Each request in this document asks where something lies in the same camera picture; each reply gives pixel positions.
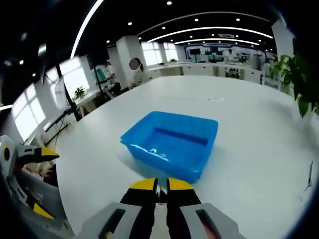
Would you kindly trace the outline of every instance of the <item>ceiling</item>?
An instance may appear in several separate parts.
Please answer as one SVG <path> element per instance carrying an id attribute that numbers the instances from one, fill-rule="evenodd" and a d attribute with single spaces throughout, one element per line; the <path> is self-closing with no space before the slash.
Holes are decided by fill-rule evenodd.
<path id="1" fill-rule="evenodd" d="M 167 0 L 104 0 L 85 28 L 76 55 L 85 53 L 89 46 L 112 46 L 124 35 L 139 35 L 141 41 L 148 41 L 168 33 L 197 27 L 229 26 L 273 36 L 271 25 L 277 17 L 262 0 L 171 1 L 172 4 L 167 5 Z M 14 100 L 30 82 L 38 80 L 32 77 L 32 73 L 37 71 L 40 44 L 53 42 L 59 61 L 70 57 L 79 29 L 96 0 L 21 1 L 19 7 L 11 2 L 7 10 L 7 15 L 10 14 L 11 18 L 2 19 L 4 43 L 0 49 L 0 71 L 10 71 L 10 66 L 3 64 L 5 60 L 9 60 L 15 65 L 15 74 L 14 79 L 7 82 L 6 86 L 10 87 L 16 81 L 22 81 L 23 84 L 8 101 Z M 274 39 L 229 29 L 179 33 L 161 38 L 158 42 L 185 41 L 191 35 L 193 39 L 218 38 L 221 33 L 238 35 L 237 39 L 260 43 L 258 47 L 262 50 L 276 49 Z M 19 66 L 20 60 L 24 60 L 24 65 Z"/>

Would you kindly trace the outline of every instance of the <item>person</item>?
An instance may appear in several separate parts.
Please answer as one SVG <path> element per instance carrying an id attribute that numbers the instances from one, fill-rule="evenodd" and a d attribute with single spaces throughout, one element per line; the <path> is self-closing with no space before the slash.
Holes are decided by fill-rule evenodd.
<path id="1" fill-rule="evenodd" d="M 143 76 L 144 76 L 144 65 L 141 63 L 139 58 L 133 58 L 131 60 L 132 66 L 130 68 L 134 70 L 133 74 L 133 81 L 130 85 L 130 89 L 139 86 L 143 82 Z"/>
<path id="2" fill-rule="evenodd" d="M 114 67 L 110 62 L 106 62 L 106 67 L 103 69 L 103 73 L 106 79 L 109 79 L 110 83 L 114 84 L 114 86 L 110 89 L 110 92 L 115 96 L 119 95 L 121 91 L 121 85 L 116 79 Z"/>
<path id="3" fill-rule="evenodd" d="M 58 180 L 56 175 L 56 165 L 50 165 L 48 162 L 43 163 L 28 163 L 25 165 L 25 169 L 34 177 L 39 178 L 45 183 L 58 187 Z"/>
<path id="4" fill-rule="evenodd" d="M 228 49 L 228 52 L 226 52 L 224 61 L 235 61 L 236 54 L 233 52 L 232 49 Z"/>

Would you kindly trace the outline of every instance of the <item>desk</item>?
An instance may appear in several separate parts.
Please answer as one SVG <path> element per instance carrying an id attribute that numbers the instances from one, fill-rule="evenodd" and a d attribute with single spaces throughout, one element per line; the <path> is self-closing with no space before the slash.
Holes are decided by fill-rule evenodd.
<path id="1" fill-rule="evenodd" d="M 215 147 L 194 184 L 200 200 L 235 220 L 248 239 L 284 237 L 304 209 L 312 160 L 317 169 L 317 152 L 292 122 L 292 103 L 270 87 L 207 76 L 161 77 L 107 102 L 57 144 L 59 190 L 73 231 L 79 234 L 86 219 L 119 202 L 134 182 L 165 176 L 134 160 L 119 140 L 149 112 L 165 111 L 219 122 Z"/>
<path id="2" fill-rule="evenodd" d="M 243 63 L 218 62 L 218 63 L 174 63 L 147 69 L 150 79 L 161 76 L 226 76 L 226 69 L 238 69 L 240 71 L 240 79 L 259 84 L 261 71 L 253 69 L 249 65 Z"/>
<path id="3" fill-rule="evenodd" d="M 108 84 L 106 86 L 103 86 L 103 92 L 105 92 L 111 99 L 114 97 L 110 94 L 109 90 L 114 86 L 114 84 Z M 76 99 L 75 104 L 80 108 L 81 116 L 84 117 L 84 110 L 83 107 L 85 106 L 86 110 L 88 112 L 92 112 L 96 109 L 96 106 L 93 102 L 93 99 L 95 99 L 100 94 L 100 89 L 95 89 L 92 91 L 89 91 L 86 93 L 86 95 L 82 98 Z"/>

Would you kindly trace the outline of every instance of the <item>screen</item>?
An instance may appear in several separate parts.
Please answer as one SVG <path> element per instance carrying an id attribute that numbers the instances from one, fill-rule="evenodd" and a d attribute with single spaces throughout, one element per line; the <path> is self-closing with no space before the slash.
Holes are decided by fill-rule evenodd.
<path id="1" fill-rule="evenodd" d="M 199 48 L 190 49 L 190 50 L 189 50 L 189 53 L 190 53 L 191 55 L 200 55 L 200 49 L 199 49 Z"/>

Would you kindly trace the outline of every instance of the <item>ceiling light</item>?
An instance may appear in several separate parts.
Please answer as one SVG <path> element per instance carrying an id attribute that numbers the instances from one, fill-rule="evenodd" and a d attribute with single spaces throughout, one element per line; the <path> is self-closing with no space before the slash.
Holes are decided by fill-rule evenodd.
<path id="1" fill-rule="evenodd" d="M 161 39 L 161 38 L 164 38 L 164 37 L 167 37 L 167 36 L 172 36 L 172 35 L 183 33 L 183 32 L 196 31 L 196 30 L 208 30 L 208 29 L 228 29 L 228 30 L 247 31 L 247 32 L 259 34 L 259 35 L 262 35 L 262 36 L 265 36 L 265 37 L 273 39 L 273 37 L 270 36 L 270 35 L 266 35 L 266 34 L 263 34 L 261 32 L 258 32 L 258 31 L 253 31 L 253 30 L 244 29 L 244 28 L 229 27 L 229 26 L 206 26 L 206 27 L 191 28 L 191 29 L 186 29 L 186 30 L 182 30 L 182 31 L 176 31 L 176 32 L 172 32 L 172 33 L 169 33 L 169 34 L 165 34 L 163 36 L 159 36 L 159 37 L 156 37 L 154 39 L 149 40 L 148 43 L 150 43 L 152 41 L 155 41 L 155 40 L 158 40 L 158 39 Z"/>
<path id="2" fill-rule="evenodd" d="M 38 56 L 42 55 L 43 53 L 46 52 L 46 45 L 40 45 L 39 50 L 38 50 Z"/>
<path id="3" fill-rule="evenodd" d="M 76 39 L 75 39 L 75 42 L 74 42 L 74 45 L 73 45 L 73 49 L 72 49 L 72 53 L 71 53 L 71 56 L 70 58 L 72 59 L 75 55 L 75 51 L 76 51 L 76 48 L 78 47 L 78 44 L 80 42 L 80 39 L 81 39 L 81 36 L 84 32 L 84 29 L 86 28 L 86 25 L 89 23 L 91 17 L 93 16 L 93 14 L 95 13 L 95 11 L 98 9 L 98 7 L 101 5 L 101 3 L 103 2 L 104 0 L 97 0 L 95 2 L 95 4 L 93 5 L 93 7 L 91 8 L 91 10 L 89 11 L 89 13 L 87 14 L 86 18 L 84 19 L 84 22 L 82 23 L 82 26 L 78 32 L 78 35 L 76 36 Z"/>
<path id="4" fill-rule="evenodd" d="M 11 62 L 8 61 L 8 60 L 5 60 L 5 61 L 4 61 L 4 64 L 5 64 L 6 66 L 12 66 Z"/>
<path id="5" fill-rule="evenodd" d="M 11 109 L 13 105 L 8 105 L 8 106 L 1 106 L 0 111 L 6 110 L 6 109 Z"/>
<path id="6" fill-rule="evenodd" d="M 186 41 L 179 41 L 176 42 L 175 44 L 181 44 L 181 43 L 186 43 L 186 42 L 193 42 L 193 41 L 238 41 L 238 42 L 244 42 L 248 44 L 253 44 L 259 46 L 259 43 L 251 42 L 251 41 L 244 41 L 244 40 L 238 40 L 238 39 L 229 39 L 229 38 L 204 38 L 204 39 L 192 39 L 192 40 L 186 40 Z"/>
<path id="7" fill-rule="evenodd" d="M 26 40 L 26 38 L 28 37 L 28 34 L 26 32 L 24 32 L 21 36 L 21 41 Z"/>

